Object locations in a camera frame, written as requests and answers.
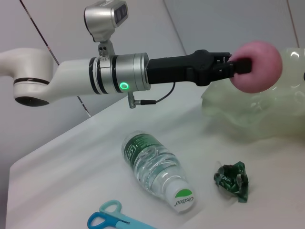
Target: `plastic water bottle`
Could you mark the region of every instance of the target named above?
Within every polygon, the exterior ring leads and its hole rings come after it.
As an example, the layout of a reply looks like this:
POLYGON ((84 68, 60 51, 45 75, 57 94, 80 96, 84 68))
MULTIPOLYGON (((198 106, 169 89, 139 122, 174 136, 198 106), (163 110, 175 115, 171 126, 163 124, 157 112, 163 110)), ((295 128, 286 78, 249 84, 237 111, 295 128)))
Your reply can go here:
POLYGON ((194 191, 178 159, 152 135, 144 131, 129 134, 122 144, 122 153, 148 192, 167 201, 177 212, 193 205, 194 191))

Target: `black wire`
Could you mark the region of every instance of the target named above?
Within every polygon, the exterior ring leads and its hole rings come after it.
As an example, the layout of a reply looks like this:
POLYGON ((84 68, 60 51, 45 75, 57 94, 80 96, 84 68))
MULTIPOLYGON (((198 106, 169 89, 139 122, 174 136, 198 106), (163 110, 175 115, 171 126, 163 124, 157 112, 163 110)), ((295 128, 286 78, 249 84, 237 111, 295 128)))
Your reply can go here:
POLYGON ((166 99, 166 98, 173 92, 173 90, 175 89, 175 86, 176 86, 176 82, 173 82, 173 87, 171 88, 170 92, 167 93, 167 94, 166 94, 164 97, 162 97, 161 99, 158 99, 158 100, 156 101, 156 103, 161 102, 163 99, 166 99))

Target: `table surface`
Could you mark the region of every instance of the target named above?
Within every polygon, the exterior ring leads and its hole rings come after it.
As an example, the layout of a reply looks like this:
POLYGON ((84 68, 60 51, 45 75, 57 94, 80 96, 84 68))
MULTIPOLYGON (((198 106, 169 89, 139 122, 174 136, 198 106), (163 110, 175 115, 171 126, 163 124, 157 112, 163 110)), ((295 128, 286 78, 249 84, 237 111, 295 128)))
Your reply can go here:
MULTIPOLYGON (((158 99, 171 86, 155 85, 135 97, 158 99)), ((111 199, 122 203, 123 214, 159 229, 304 228, 304 140, 230 135, 226 126, 203 117, 203 91, 178 83, 166 100, 136 109, 122 99, 16 162, 6 228, 84 229, 111 199), (179 215, 139 186, 121 154, 121 143, 134 130, 153 134, 177 155, 197 196, 191 211, 179 215), (218 161, 245 163, 248 203, 220 194, 213 181, 218 161)))

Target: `bottle cap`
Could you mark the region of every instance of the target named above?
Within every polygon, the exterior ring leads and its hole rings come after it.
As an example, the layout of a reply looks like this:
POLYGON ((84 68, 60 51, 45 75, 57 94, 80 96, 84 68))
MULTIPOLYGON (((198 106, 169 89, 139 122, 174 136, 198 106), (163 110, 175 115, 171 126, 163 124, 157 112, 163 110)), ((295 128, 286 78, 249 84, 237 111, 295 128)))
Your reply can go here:
POLYGON ((193 188, 182 179, 175 179, 167 186, 165 198, 177 212, 189 209, 195 202, 193 188))

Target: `pink foam ball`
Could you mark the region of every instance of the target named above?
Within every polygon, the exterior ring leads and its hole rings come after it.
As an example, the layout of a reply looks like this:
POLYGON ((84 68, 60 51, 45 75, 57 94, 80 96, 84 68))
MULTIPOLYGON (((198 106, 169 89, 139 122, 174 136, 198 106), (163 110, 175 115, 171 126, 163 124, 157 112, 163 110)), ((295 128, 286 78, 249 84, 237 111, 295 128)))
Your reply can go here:
POLYGON ((229 59, 237 61, 249 58, 252 71, 246 74, 234 74, 232 84, 242 92, 258 93, 272 87, 280 78, 283 69, 282 58, 271 44, 261 41, 250 42, 239 48, 229 59))

